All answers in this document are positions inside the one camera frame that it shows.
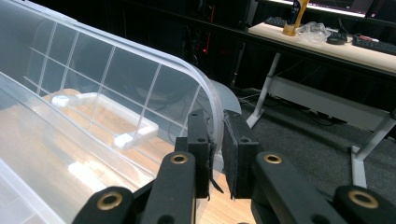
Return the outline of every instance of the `wooden tabletop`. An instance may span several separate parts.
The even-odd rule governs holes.
[[[75,90],[63,90],[62,94],[75,95],[79,94],[79,92]],[[44,99],[50,101],[50,96],[46,96]],[[100,113],[92,111],[93,108],[95,108],[95,111],[100,110]],[[61,108],[61,110],[66,116],[85,128],[93,137],[109,147],[111,147],[113,141],[113,135],[108,133],[109,130],[112,130],[112,133],[122,133],[135,128],[126,120],[119,118],[111,111],[106,111],[98,105],[80,105],[75,108],[65,107]],[[98,125],[92,125],[92,121],[105,128],[101,129],[98,128]],[[159,137],[155,137],[146,143],[135,146],[134,149],[119,150],[119,153],[136,161],[152,173],[157,174],[163,157],[172,151],[174,151],[172,145]],[[215,190],[210,185],[210,201],[207,199],[197,200],[199,205],[196,211],[196,223],[255,223],[250,211],[250,200],[231,200],[225,175],[215,172],[214,178],[224,190],[224,194]]]

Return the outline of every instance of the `computer monitor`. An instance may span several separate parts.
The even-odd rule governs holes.
[[[366,18],[376,23],[387,23],[396,26],[396,1],[395,0],[377,0],[374,1]]]
[[[293,0],[266,0],[291,5]],[[364,18],[374,0],[310,0],[308,10]]]

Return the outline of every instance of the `plastic bag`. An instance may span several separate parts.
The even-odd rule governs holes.
[[[330,31],[326,30],[323,23],[316,23],[315,21],[301,26],[296,31],[304,41],[314,44],[326,42],[327,37],[331,34]]]

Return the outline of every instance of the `clear plastic storage bin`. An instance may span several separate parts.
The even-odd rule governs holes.
[[[28,1],[0,0],[0,72],[0,220],[9,222],[69,223],[97,190],[154,179],[191,111],[205,111],[217,150],[220,98],[240,112],[231,92],[218,95],[179,58]]]

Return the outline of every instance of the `gray metal desk leg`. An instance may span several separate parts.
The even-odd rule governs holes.
[[[395,126],[395,115],[396,110],[393,110],[391,113],[389,113],[389,116],[386,117],[375,129],[372,137],[364,147],[352,147],[352,179],[354,185],[367,188],[363,161],[370,154],[370,152],[373,151],[373,149],[379,144],[379,142],[387,135],[387,133],[390,132],[390,130]]]
[[[260,93],[259,101],[256,104],[256,107],[254,108],[254,112],[248,117],[247,119],[247,125],[249,128],[252,128],[257,120],[262,116],[262,113],[264,110],[262,109],[262,104],[264,103],[265,96],[267,95],[268,88],[271,85],[271,82],[273,80],[274,72],[276,70],[277,62],[279,61],[280,58],[280,53],[277,53],[275,55],[275,58],[271,64],[270,71],[267,75],[267,78],[264,81],[264,85],[262,85],[262,92]]]

